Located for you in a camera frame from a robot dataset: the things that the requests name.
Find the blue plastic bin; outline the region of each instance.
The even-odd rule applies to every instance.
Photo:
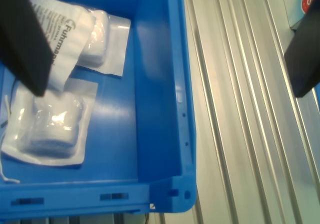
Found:
[[[0,220],[190,209],[196,132],[184,0],[62,1],[132,20],[124,73],[76,67],[71,74],[99,85],[82,165],[40,166],[2,154],[5,174],[21,184],[0,180]],[[13,83],[2,64],[0,77],[2,123]]]

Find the ribbed metal surface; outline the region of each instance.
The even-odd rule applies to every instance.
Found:
[[[320,114],[296,99],[284,63],[283,0],[185,0],[197,131],[198,199],[150,224],[319,223]],[[145,215],[28,223],[146,223]]]

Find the sterile package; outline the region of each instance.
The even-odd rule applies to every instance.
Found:
[[[131,21],[101,10],[88,11],[96,22],[77,65],[122,76]]]
[[[49,85],[63,91],[95,26],[86,9],[58,0],[30,0],[53,52]]]
[[[97,85],[69,78],[63,92],[35,97],[19,84],[1,150],[33,164],[81,164]]]

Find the plastic wrapper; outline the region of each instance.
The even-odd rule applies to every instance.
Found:
[[[81,164],[98,84],[68,79],[64,92],[35,97],[20,84],[2,151],[41,165]]]

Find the white string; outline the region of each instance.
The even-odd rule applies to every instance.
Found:
[[[10,106],[9,106],[9,101],[8,101],[8,95],[5,95],[5,97],[4,97],[5,99],[4,99],[4,103],[5,103],[5,107],[6,107],[6,111],[7,111],[7,113],[8,113],[8,123],[7,124],[9,124],[9,119],[10,119]],[[4,181],[9,181],[9,182],[15,182],[15,183],[20,183],[20,181],[19,180],[16,180],[16,179],[9,179],[9,178],[6,178],[6,176],[4,175],[4,169],[3,169],[3,166],[2,166],[2,161],[1,161],[1,146],[2,146],[2,141],[3,141],[3,138],[4,138],[4,135],[5,135],[5,133],[6,133],[6,130],[3,132],[3,134],[2,134],[2,136],[1,136],[1,138],[0,138],[0,175],[1,175],[1,177],[2,177],[2,179],[4,180]]]

